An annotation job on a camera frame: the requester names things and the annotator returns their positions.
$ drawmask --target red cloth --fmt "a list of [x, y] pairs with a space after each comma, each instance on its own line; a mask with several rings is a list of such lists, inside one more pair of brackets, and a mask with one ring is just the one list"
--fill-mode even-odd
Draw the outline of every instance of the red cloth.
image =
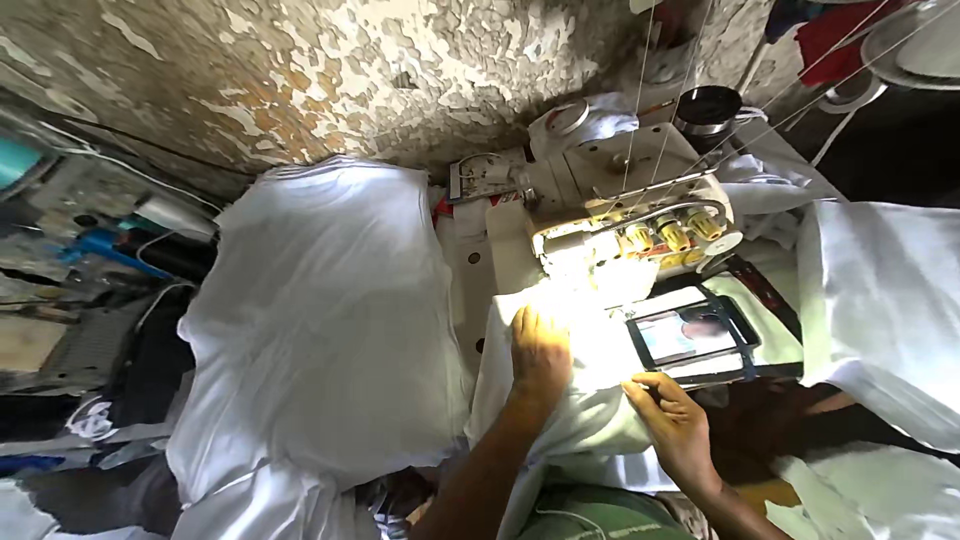
[[[800, 27], [794, 39], [800, 43], [800, 54], [804, 57], [804, 70], [822, 57], [826, 51], [830, 50], [830, 47], [843, 39], [850, 30], [860, 25], [860, 21], [867, 18], [882, 3], [882, 0], [876, 0], [875, 2], [837, 6]], [[870, 17], [870, 20], [860, 25], [857, 32], [895, 12], [907, 3], [908, 0], [887, 2], [887, 5]], [[816, 86], [820, 83], [831, 83], [847, 77], [863, 66], [863, 61], [860, 60], [860, 44], [862, 42], [863, 38], [833, 51], [813, 66], [813, 69], [805, 73], [800, 81], [805, 86]]]

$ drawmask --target yellow tension knob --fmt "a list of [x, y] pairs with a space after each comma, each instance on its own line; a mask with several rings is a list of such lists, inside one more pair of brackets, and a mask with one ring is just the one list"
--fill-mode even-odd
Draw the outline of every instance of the yellow tension knob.
[[700, 236], [706, 241], [712, 242], [720, 237], [723, 234], [723, 229], [717, 225], [717, 222], [713, 220], [713, 217], [710, 216], [705, 210], [699, 210], [691, 213], [686, 218], [686, 226], [694, 231], [697, 236]]
[[672, 215], [667, 214], [657, 218], [657, 234], [674, 253], [682, 253], [690, 249], [690, 238], [680, 227], [677, 218]]
[[624, 233], [630, 238], [639, 253], [645, 254], [654, 249], [654, 239], [650, 236], [650, 230], [646, 227], [629, 225]]

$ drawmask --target hand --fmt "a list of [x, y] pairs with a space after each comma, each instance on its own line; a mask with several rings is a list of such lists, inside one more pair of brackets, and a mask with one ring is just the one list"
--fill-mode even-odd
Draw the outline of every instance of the hand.
[[533, 307], [514, 316], [514, 386], [510, 399], [546, 422], [570, 381], [570, 332]]
[[[688, 496], [719, 493], [723, 481], [710, 459], [709, 426], [704, 410], [675, 380], [663, 373], [637, 373], [633, 380], [621, 385], [653, 436], [660, 466], [681, 491]], [[652, 391], [660, 395], [659, 403], [651, 395]]]

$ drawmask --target phone screen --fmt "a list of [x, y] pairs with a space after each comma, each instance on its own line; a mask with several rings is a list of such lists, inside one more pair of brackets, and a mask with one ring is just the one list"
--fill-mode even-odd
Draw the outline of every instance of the phone screen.
[[736, 347], [709, 305], [679, 307], [633, 320], [657, 365]]

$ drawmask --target blue object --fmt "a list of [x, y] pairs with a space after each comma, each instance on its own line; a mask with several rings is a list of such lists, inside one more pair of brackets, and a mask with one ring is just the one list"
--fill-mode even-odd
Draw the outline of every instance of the blue object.
[[121, 264], [126, 264], [132, 268], [136, 268], [137, 270], [150, 276], [157, 276], [158, 278], [173, 277], [159, 268], [154, 268], [154, 266], [151, 266], [146, 262], [133, 257], [127, 257], [122, 253], [113, 251], [113, 244], [116, 243], [116, 239], [117, 234], [112, 231], [99, 228], [90, 229], [77, 238], [73, 244], [73, 247], [63, 250], [63, 252], [60, 254], [60, 259], [64, 261], [71, 261], [82, 257], [85, 253], [95, 253], [101, 257], [106, 257], [110, 260], [115, 260]]
[[4, 455], [0, 457], [0, 473], [16, 473], [24, 469], [49, 471], [66, 461], [58, 455]]
[[29, 146], [0, 137], [0, 189], [20, 180], [43, 155]]

